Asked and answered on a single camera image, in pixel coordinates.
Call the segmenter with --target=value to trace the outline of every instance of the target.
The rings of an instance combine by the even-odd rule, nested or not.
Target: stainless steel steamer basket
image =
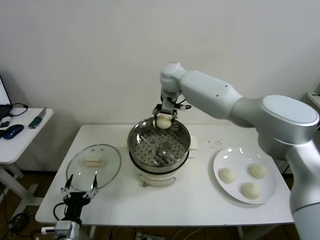
[[[155,125],[154,117],[140,121],[130,131],[127,144],[132,162],[149,174],[168,174],[187,160],[190,134],[179,121],[168,129]]]

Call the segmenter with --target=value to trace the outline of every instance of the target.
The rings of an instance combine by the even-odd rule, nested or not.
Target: white wall
[[[80,125],[150,116],[171,61],[249,97],[300,98],[320,80],[319,9],[318,0],[0,1],[9,92],[55,112],[19,163],[55,170]],[[196,109],[179,119],[218,122]]]

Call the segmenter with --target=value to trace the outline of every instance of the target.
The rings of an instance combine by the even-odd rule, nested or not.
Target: laptop screen
[[[4,83],[0,76],[0,105],[11,105]]]

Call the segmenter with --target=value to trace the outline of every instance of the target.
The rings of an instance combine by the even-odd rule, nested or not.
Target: white table
[[[214,181],[212,161],[218,150],[249,147],[261,151],[254,129],[229,124],[187,125],[190,134],[197,137],[198,150],[192,152],[193,158],[187,160],[179,175],[181,177],[174,184],[153,188],[142,187],[130,160],[126,142],[132,127],[83,125],[42,201],[36,220],[41,223],[56,222],[53,207],[63,201],[60,188],[66,183],[66,168],[73,156],[90,145],[109,144],[119,150],[122,165],[115,179],[102,188],[89,205],[83,207],[81,220],[84,225],[245,226],[293,222],[289,207],[290,190],[271,157],[267,160],[277,185],[274,196],[265,204],[239,202]],[[58,217],[63,217],[63,211],[64,207],[57,208]]]
[[[16,115],[21,113],[23,110],[24,108],[13,108],[11,113]],[[24,125],[24,129],[13,139],[6,140],[4,138],[0,138],[0,181],[7,186],[4,192],[7,193],[8,190],[11,189],[14,193],[22,198],[13,216],[23,212],[28,205],[40,206],[42,201],[42,198],[33,196],[38,187],[37,184],[32,184],[29,189],[25,189],[16,181],[17,178],[22,178],[24,175],[13,164],[18,160],[21,154],[25,151],[25,149],[29,146],[32,140],[37,136],[37,134],[54,113],[52,109],[47,109],[40,125],[35,129],[29,129],[28,125],[41,111],[42,108],[28,108],[28,111],[22,115],[12,117],[9,127],[12,125],[21,124]],[[9,169],[14,176],[12,177],[9,173],[7,173],[4,168]]]

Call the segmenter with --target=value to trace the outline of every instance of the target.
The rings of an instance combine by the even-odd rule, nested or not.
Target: steamed bun
[[[232,184],[236,180],[236,172],[229,167],[225,167],[219,171],[219,177],[224,183]]]
[[[248,198],[255,200],[262,194],[260,186],[255,182],[247,182],[241,187],[243,194]]]
[[[263,179],[268,174],[266,166],[264,166],[260,163],[254,163],[254,164],[250,165],[249,172],[252,176],[254,176],[257,179]]]
[[[171,127],[172,116],[160,113],[156,118],[156,125],[161,129],[168,129]]]

